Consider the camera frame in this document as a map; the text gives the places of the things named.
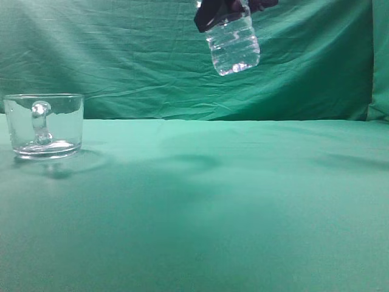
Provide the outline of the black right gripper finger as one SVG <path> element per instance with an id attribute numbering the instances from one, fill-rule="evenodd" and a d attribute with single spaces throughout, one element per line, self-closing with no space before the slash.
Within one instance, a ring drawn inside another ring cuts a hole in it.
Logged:
<path id="1" fill-rule="evenodd" d="M 278 5 L 278 0 L 249 0 L 249 9 L 251 12 L 263 12 L 276 5 Z"/>

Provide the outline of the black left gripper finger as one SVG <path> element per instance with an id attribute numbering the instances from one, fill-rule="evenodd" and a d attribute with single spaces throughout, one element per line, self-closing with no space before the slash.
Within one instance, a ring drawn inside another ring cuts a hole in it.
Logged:
<path id="1" fill-rule="evenodd" d="M 230 1 L 201 1 L 194 16 L 194 23 L 200 33 L 205 33 L 220 23 L 230 13 Z"/>

